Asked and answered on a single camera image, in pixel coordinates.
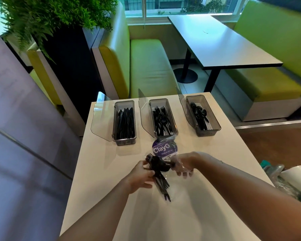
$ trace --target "rectangular table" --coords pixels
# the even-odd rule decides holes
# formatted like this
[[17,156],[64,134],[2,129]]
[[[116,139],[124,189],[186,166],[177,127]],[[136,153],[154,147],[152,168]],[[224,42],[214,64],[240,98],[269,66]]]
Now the rectangular table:
[[168,19],[185,40],[188,49],[183,69],[175,69],[178,82],[196,81],[188,69],[191,55],[212,70],[204,92],[211,92],[221,69],[280,67],[282,62],[207,14],[169,15]]
[[[178,95],[165,97],[179,131],[175,139],[178,152],[204,151],[271,183],[212,95],[202,94],[221,125],[215,136],[197,137],[185,118]],[[135,145],[129,146],[116,146],[115,142],[92,133],[90,127],[95,104],[92,103],[61,234],[98,203],[151,150],[155,139],[142,128],[138,99],[133,100],[137,139]],[[129,196],[114,241],[259,240],[197,170],[186,180],[169,171],[168,182],[171,203],[164,200],[156,187],[139,189]]]

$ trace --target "brown floor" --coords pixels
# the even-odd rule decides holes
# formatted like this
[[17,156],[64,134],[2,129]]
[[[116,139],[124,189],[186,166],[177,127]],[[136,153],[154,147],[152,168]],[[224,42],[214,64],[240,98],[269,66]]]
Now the brown floor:
[[240,134],[258,162],[301,165],[301,128]]

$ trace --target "green plant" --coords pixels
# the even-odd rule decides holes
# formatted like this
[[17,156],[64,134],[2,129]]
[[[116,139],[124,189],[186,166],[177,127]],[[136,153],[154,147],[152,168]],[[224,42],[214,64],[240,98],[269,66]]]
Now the green plant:
[[47,55],[43,39],[64,25],[111,30],[109,14],[115,12],[116,4],[117,0],[0,0],[0,13],[6,35],[16,35],[20,51],[33,36]]
[[211,0],[206,5],[200,0],[188,0],[186,8],[182,8],[181,13],[220,13],[225,8],[222,0]]

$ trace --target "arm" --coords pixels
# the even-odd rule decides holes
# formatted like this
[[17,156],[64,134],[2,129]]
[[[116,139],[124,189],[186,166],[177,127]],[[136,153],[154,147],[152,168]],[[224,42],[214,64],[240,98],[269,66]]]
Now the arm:
[[100,202],[86,212],[58,241],[112,241],[129,194],[139,188],[151,188],[154,171],[146,170],[140,161]]
[[178,175],[198,169],[262,241],[301,240],[301,202],[209,154],[172,157]]

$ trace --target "purple sticker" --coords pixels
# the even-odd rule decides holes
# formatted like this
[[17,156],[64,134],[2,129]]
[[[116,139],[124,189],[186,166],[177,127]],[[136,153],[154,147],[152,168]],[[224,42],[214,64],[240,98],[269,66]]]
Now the purple sticker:
[[156,144],[156,141],[153,143],[153,153],[156,156],[164,158],[175,152],[177,152],[177,145],[173,140],[167,140],[158,144]]

